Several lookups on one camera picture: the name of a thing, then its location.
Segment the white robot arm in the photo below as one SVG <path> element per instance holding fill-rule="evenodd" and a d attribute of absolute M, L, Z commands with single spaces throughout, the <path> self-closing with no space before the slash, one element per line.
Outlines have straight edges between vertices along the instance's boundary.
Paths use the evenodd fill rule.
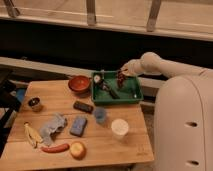
<path fill-rule="evenodd" d="M 141 74 L 162 74 L 167 78 L 179 75 L 206 75 L 208 68 L 165 60 L 154 52 L 144 53 L 140 59 L 132 59 L 121 67 L 126 76 L 139 76 Z"/>

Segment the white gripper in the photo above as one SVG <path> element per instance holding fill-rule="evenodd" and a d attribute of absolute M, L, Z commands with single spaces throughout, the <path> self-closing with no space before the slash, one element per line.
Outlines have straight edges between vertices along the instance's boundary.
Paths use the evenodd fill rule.
<path fill-rule="evenodd" d="M 121 67 L 122 74 L 125 76 L 136 76 L 134 64 L 135 64 L 134 60 L 130 60 L 127 63 L 125 63 Z"/>

